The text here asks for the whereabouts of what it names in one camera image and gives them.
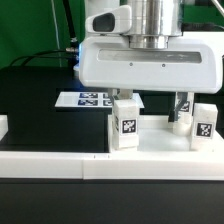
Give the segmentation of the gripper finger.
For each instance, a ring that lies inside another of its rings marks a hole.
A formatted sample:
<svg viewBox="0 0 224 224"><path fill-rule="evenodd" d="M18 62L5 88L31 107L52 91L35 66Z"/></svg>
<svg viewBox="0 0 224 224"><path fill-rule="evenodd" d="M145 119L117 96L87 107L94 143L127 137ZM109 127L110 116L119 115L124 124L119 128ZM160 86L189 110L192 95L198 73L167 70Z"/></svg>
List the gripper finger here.
<svg viewBox="0 0 224 224"><path fill-rule="evenodd" d="M118 100L118 93L119 93L118 89L111 89L111 88L108 89L108 97L111 102Z"/></svg>
<svg viewBox="0 0 224 224"><path fill-rule="evenodd" d="M175 99L175 106L169 112L168 122L176 122L178 120L178 113L184 104L187 102L188 93L187 92L177 92Z"/></svg>

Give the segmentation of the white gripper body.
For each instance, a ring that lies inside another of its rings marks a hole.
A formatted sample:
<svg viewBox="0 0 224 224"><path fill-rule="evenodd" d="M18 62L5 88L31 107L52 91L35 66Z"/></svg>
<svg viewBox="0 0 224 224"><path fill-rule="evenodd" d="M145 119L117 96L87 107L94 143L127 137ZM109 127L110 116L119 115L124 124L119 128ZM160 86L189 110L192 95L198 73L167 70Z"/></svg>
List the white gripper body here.
<svg viewBox="0 0 224 224"><path fill-rule="evenodd" d="M163 50L132 49L122 36L92 36L81 47L88 87L216 93L223 83L224 34L184 34Z"/></svg>

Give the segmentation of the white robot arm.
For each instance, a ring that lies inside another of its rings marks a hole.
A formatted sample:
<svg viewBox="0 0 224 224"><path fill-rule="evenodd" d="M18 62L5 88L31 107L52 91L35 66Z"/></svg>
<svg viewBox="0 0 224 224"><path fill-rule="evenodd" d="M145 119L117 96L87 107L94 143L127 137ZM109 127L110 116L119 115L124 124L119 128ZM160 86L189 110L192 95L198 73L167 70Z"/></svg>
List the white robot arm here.
<svg viewBox="0 0 224 224"><path fill-rule="evenodd" d="M223 83L224 30L185 23L186 0L127 0L88 17L81 43L83 85L108 89L216 93Z"/></svg>

